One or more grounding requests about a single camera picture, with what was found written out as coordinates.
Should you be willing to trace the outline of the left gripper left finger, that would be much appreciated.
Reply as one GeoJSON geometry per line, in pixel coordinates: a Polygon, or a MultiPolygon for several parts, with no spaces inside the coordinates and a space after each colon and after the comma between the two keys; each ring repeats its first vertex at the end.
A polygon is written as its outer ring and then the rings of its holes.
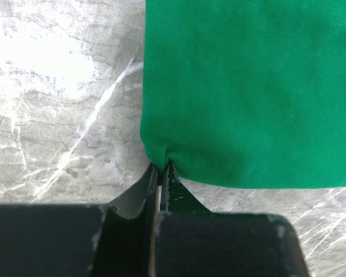
{"type": "Polygon", "coordinates": [[[0,204],[0,276],[148,276],[158,175],[107,204],[0,204]]]}

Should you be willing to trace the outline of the green t-shirt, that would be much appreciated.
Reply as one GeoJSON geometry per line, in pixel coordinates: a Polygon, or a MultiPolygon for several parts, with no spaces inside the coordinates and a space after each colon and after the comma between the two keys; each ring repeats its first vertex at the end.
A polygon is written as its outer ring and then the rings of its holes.
{"type": "Polygon", "coordinates": [[[346,1],[147,1],[140,136],[160,169],[346,186],[346,1]]]}

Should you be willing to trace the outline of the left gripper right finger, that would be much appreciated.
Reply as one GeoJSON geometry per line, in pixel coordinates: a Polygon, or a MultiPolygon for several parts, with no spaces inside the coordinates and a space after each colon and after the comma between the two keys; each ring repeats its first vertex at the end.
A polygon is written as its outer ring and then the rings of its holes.
{"type": "Polygon", "coordinates": [[[155,221],[156,276],[308,276],[292,224],[277,214],[216,213],[169,163],[155,221]]]}

